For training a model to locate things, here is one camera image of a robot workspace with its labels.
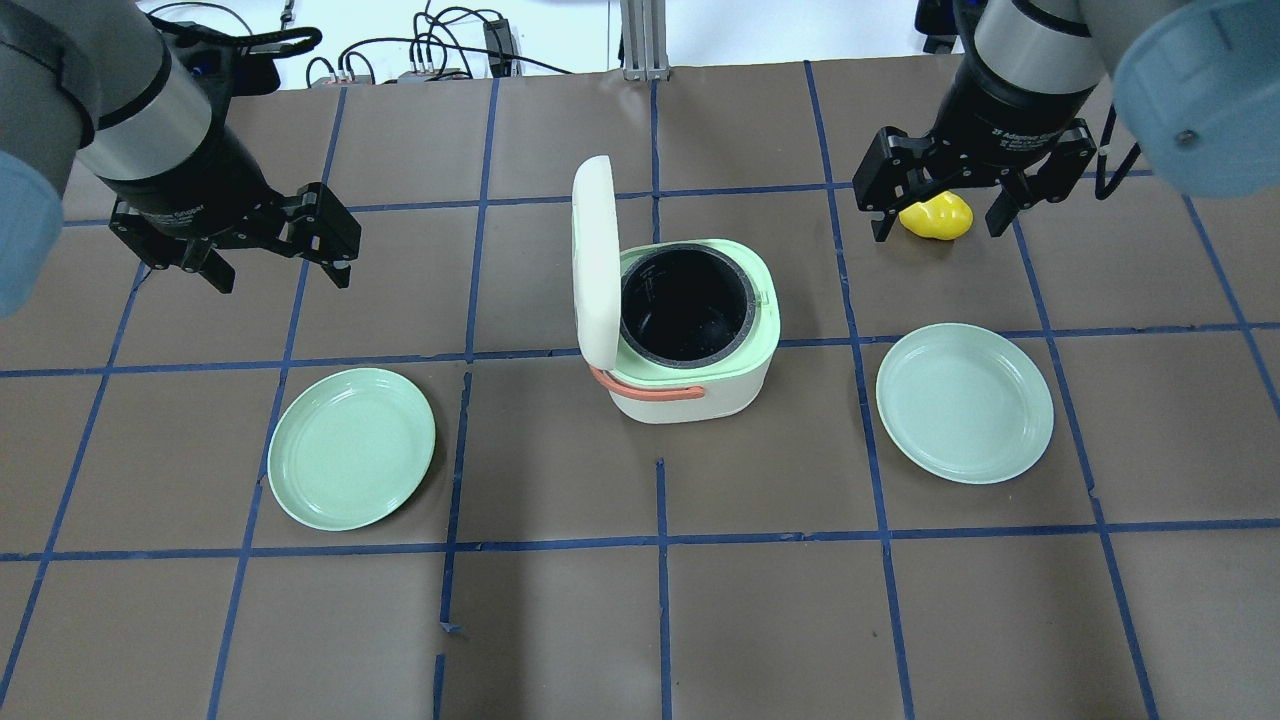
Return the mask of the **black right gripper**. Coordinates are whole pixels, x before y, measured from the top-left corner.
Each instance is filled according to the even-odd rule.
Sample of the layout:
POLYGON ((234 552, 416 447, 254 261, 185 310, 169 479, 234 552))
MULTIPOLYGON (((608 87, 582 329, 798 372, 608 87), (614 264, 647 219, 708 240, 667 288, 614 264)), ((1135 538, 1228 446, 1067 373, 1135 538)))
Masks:
POLYGON ((992 94, 956 85, 924 135, 878 129, 852 174, 858 208, 878 214, 870 220, 873 240, 890 237, 899 210, 943 190, 1001 184, 986 211, 996 238, 1021 209, 1069 197, 1096 152, 1080 117, 1089 95, 992 94))

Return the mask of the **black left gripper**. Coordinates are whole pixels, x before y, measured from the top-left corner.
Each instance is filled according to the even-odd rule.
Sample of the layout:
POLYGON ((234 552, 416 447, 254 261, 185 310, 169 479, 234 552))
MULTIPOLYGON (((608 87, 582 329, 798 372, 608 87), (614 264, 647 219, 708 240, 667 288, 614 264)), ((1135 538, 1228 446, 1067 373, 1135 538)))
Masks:
POLYGON ((110 179, 108 187, 116 200, 111 232, 151 268, 189 260, 191 273, 232 293, 236 270, 218 250, 265 249, 320 264, 337 288, 349 287, 362 228, 321 182, 282 193, 252 158, 221 150, 160 176, 110 179))

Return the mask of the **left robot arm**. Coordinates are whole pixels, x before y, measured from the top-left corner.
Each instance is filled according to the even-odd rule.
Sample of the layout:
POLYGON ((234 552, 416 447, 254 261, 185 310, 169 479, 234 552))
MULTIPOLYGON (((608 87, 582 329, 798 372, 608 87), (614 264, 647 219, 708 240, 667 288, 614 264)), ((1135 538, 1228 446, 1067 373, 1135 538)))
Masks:
POLYGON ((349 284, 361 228, 329 187, 275 191, 227 124, 236 63, 315 47, 314 27, 230 36, 131 1, 3 4, 3 315, 23 309, 64 227, 74 164, 115 193, 111 232, 147 266, 229 293, 225 250, 262 249, 349 284))

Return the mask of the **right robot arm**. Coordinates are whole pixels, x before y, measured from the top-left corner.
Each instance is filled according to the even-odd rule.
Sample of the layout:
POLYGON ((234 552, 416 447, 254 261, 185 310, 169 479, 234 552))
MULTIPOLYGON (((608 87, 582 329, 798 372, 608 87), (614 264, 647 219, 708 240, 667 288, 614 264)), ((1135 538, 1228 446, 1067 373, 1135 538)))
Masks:
POLYGON ((1106 199, 1135 161, 1192 197, 1277 184, 1275 1, 955 1, 964 54, 927 133, 881 128, 852 176, 876 241, 942 192, 998 187, 1001 236, 1096 168, 1106 199))

